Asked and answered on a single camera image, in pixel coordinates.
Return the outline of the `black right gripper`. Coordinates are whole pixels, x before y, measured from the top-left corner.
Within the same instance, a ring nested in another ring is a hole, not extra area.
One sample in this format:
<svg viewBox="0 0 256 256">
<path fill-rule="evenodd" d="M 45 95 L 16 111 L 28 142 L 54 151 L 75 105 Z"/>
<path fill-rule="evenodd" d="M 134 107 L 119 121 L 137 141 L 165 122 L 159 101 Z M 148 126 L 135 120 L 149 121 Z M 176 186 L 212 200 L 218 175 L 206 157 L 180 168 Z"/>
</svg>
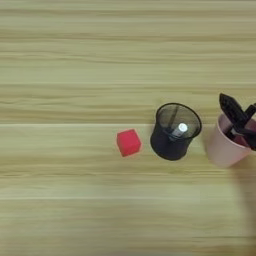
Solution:
<svg viewBox="0 0 256 256">
<path fill-rule="evenodd" d="M 219 103 L 221 110 L 230 121 L 226 132 L 230 133 L 234 130 L 236 142 L 241 142 L 251 150 L 256 151 L 256 132 L 245 128 L 249 121 L 247 113 L 233 97 L 226 94 L 221 93 L 219 95 Z"/>
</svg>

